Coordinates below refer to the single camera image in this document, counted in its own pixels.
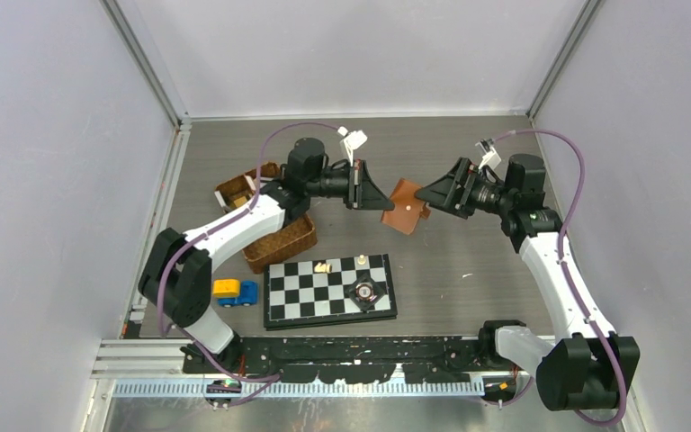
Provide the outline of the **blue yellow toy truck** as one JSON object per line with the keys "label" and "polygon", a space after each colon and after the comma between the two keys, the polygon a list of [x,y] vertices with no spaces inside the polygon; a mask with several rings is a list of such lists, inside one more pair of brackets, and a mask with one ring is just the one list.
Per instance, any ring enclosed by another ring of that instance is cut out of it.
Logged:
{"label": "blue yellow toy truck", "polygon": [[258,302],[258,284],[238,279],[217,279],[212,283],[212,295],[219,306],[251,306]]}

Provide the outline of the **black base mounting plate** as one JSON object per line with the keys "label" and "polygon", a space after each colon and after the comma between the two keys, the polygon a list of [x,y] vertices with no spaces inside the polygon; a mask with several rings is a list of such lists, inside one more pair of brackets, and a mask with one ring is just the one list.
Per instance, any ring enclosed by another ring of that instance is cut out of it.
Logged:
{"label": "black base mounting plate", "polygon": [[241,337],[218,355],[194,343],[181,347],[186,374],[228,371],[252,383],[385,383],[402,372],[406,383],[461,383],[472,373],[525,369],[464,336]]}

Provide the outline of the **black white chessboard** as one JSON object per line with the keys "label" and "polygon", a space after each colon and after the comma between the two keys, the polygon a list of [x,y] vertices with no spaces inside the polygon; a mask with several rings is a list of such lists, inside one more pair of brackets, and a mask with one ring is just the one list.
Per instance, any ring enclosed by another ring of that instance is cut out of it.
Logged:
{"label": "black white chessboard", "polygon": [[[367,255],[365,265],[357,263],[358,257],[269,265],[263,282],[265,329],[303,329],[396,319],[398,303],[390,257]],[[313,272],[313,266],[322,261],[332,264],[330,274]],[[361,312],[346,295],[346,288],[363,274],[370,275],[386,292],[367,312]]]}

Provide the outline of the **white magnetic stripe card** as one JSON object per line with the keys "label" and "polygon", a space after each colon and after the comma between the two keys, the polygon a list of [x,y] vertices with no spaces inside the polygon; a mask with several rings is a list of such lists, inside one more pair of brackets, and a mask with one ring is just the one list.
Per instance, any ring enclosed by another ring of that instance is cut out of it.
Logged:
{"label": "white magnetic stripe card", "polygon": [[257,193],[257,187],[256,187],[255,179],[253,177],[251,177],[250,175],[244,175],[244,178],[247,182],[247,185],[248,185],[251,193],[256,194]]}

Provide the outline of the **fallen cream chess piece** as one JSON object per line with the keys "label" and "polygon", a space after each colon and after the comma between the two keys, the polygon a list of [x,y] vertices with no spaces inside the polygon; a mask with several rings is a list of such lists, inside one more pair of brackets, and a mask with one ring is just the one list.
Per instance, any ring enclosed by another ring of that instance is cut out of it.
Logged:
{"label": "fallen cream chess piece", "polygon": [[330,274],[333,271],[333,266],[331,263],[322,261],[322,262],[317,262],[313,266],[313,272],[315,274]]}

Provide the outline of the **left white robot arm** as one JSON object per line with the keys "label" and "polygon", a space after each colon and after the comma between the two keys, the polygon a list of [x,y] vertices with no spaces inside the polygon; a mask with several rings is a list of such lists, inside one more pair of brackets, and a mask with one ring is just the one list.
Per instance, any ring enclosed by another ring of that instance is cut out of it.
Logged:
{"label": "left white robot arm", "polygon": [[232,371],[240,358],[236,332],[210,305],[211,278],[229,257],[292,224],[313,197],[340,198],[349,210],[391,211],[389,197],[370,178],[365,161],[330,164],[323,142],[298,139],[281,172],[251,200],[200,228],[160,231],[140,274],[138,291],[162,317],[204,347],[216,371]]}

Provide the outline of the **brown woven basket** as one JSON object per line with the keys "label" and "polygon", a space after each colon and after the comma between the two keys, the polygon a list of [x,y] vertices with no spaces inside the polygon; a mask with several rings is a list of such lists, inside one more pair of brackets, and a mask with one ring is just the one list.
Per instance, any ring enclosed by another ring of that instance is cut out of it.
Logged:
{"label": "brown woven basket", "polygon": [[[256,180],[256,168],[253,167],[244,174],[236,175],[215,186],[214,195],[224,212],[235,210],[229,205],[239,196],[246,196],[248,202],[250,201],[252,193],[244,175],[249,175]],[[245,247],[242,255],[250,270],[258,275],[263,273],[267,266],[293,258],[313,248],[317,242],[314,221],[307,213],[304,213],[280,231],[261,237]]]}

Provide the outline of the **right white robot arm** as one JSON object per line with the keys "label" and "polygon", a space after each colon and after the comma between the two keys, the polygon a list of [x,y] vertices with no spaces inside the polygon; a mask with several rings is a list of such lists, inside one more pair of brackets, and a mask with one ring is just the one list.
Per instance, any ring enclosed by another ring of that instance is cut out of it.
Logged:
{"label": "right white robot arm", "polygon": [[477,346],[480,362],[494,370],[508,362],[519,366],[534,378],[548,410],[621,411],[640,348],[633,337],[619,335],[592,300],[561,232],[561,216],[544,204],[545,179],[537,156],[511,157],[504,179],[461,157],[415,196],[462,219],[476,211],[499,216],[549,312],[553,342],[537,337],[517,319],[485,321]]}

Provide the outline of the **black red round object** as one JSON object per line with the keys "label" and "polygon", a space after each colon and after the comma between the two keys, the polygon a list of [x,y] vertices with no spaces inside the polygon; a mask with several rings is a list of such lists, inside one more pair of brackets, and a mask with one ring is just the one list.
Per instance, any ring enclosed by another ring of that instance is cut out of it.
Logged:
{"label": "black red round object", "polygon": [[346,288],[345,293],[361,312],[367,312],[386,294],[382,285],[369,274],[359,276]]}

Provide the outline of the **brown leather card holder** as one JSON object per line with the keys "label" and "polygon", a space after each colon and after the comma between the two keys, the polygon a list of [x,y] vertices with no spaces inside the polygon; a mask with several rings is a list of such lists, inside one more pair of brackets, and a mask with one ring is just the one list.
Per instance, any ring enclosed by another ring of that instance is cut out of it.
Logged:
{"label": "brown leather card holder", "polygon": [[426,202],[415,196],[421,188],[421,185],[401,178],[390,194],[394,209],[382,212],[381,223],[404,235],[411,235],[419,222],[427,220],[431,213]]}

